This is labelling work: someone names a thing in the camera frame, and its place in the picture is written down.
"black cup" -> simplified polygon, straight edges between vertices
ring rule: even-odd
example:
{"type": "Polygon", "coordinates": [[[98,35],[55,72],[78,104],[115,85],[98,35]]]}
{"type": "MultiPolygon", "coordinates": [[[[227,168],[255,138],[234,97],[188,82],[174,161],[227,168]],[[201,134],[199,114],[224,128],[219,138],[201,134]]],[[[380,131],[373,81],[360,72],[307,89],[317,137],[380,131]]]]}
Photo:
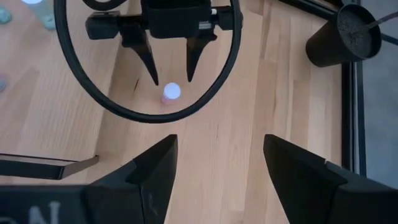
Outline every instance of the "black cup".
{"type": "Polygon", "coordinates": [[[348,4],[343,6],[317,33],[307,41],[305,50],[310,61],[318,67],[338,65],[344,62],[358,62],[375,56],[381,48],[381,31],[376,26],[366,31],[371,34],[371,53],[363,57],[355,54],[344,43],[338,28],[338,19],[342,12],[349,11],[360,17],[366,24],[375,21],[372,14],[362,6],[348,4]]]}

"green object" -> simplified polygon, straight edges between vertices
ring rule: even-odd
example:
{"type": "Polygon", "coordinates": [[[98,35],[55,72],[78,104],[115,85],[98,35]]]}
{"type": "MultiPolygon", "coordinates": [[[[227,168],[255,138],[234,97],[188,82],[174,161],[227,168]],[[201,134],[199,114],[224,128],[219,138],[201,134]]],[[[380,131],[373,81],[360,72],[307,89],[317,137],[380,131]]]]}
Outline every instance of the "green object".
{"type": "Polygon", "coordinates": [[[55,17],[49,0],[22,0],[47,30],[55,30],[55,17]]]}
{"type": "Polygon", "coordinates": [[[7,24],[12,19],[11,12],[4,6],[0,5],[0,24],[7,24]]]}

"black stand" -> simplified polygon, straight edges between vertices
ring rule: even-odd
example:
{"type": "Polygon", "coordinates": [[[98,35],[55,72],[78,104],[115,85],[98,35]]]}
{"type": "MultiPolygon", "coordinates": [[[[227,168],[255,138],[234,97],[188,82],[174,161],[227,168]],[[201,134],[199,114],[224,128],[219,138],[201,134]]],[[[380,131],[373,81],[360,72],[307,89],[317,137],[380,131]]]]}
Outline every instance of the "black stand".
{"type": "Polygon", "coordinates": [[[0,175],[61,180],[95,165],[99,159],[95,156],[84,161],[68,161],[0,154],[0,175]]]}

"black metal frame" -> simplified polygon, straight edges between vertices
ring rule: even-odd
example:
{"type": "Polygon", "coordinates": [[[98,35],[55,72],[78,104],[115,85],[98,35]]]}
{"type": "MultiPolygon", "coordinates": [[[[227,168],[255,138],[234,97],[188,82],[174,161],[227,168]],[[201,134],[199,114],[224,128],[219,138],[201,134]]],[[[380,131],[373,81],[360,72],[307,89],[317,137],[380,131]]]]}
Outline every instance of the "black metal frame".
{"type": "Polygon", "coordinates": [[[99,156],[95,156],[84,161],[69,161],[43,157],[0,154],[0,175],[61,180],[97,164],[99,159],[99,156]]]}
{"type": "MultiPolygon", "coordinates": [[[[337,12],[336,9],[314,0],[279,1],[326,20],[337,12]]],[[[354,4],[361,4],[361,0],[350,1],[354,4]]],[[[389,35],[382,34],[382,39],[398,45],[398,39],[389,35]]],[[[341,165],[351,172],[366,176],[362,67],[362,62],[341,65],[341,165]]]]}

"wire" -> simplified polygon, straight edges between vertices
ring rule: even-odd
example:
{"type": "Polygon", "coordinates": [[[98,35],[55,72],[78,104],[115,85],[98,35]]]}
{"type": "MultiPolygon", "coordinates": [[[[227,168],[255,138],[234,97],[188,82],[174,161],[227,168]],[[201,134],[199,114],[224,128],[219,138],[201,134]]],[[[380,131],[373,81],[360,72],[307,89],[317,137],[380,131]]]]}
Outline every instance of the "wire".
{"type": "Polygon", "coordinates": [[[66,0],[56,0],[54,1],[54,13],[55,13],[55,25],[57,26],[58,39],[60,45],[65,55],[65,59],[69,64],[69,67],[73,75],[78,80],[79,84],[87,91],[87,93],[101,106],[110,112],[121,116],[126,119],[141,123],[169,123],[184,119],[187,116],[196,113],[202,107],[204,107],[220,90],[224,82],[229,76],[233,65],[236,61],[239,52],[239,46],[241,43],[242,34],[242,19],[241,10],[239,7],[239,0],[230,0],[231,6],[233,8],[233,37],[231,50],[229,52],[226,63],[215,82],[210,86],[206,93],[199,98],[194,104],[176,113],[171,114],[143,114],[135,111],[131,111],[125,107],[122,107],[115,102],[111,101],[106,95],[104,95],[88,78],[83,67],[81,66],[79,59],[76,55],[75,49],[73,48],[72,40],[70,38],[70,33],[68,30],[67,21],[67,2],[66,0]]]}
{"type": "Polygon", "coordinates": [[[96,0],[83,0],[83,2],[88,7],[92,8],[92,9],[94,9],[96,11],[112,10],[112,9],[120,6],[121,4],[125,3],[126,1],[127,0],[109,0],[107,2],[99,2],[99,1],[96,1],[96,0]]]}

